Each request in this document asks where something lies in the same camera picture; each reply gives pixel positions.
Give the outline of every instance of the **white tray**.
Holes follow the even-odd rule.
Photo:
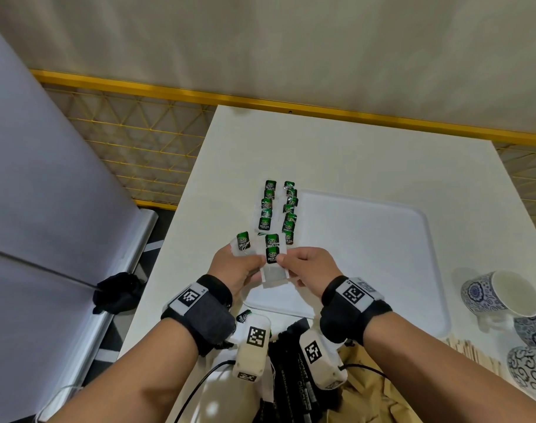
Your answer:
[[[435,337],[450,331],[450,316],[427,217],[390,202],[303,190],[296,209],[296,246],[327,249],[346,276],[359,276],[393,309]],[[313,318],[321,303],[289,281],[243,291],[244,304]]]

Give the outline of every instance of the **white table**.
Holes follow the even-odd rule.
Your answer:
[[[536,287],[536,230],[490,142],[220,106],[122,354],[159,321],[167,299],[207,271],[218,248],[248,229],[258,184],[267,177],[420,208],[431,227],[454,334],[503,363],[508,350],[522,344],[514,333],[482,333],[459,295],[463,282],[496,269],[518,272]],[[274,332],[294,320],[270,318]],[[198,363],[180,398],[204,367]],[[221,378],[192,400],[183,421],[196,407],[195,415],[210,416],[200,421],[252,420],[255,393],[227,373]]]

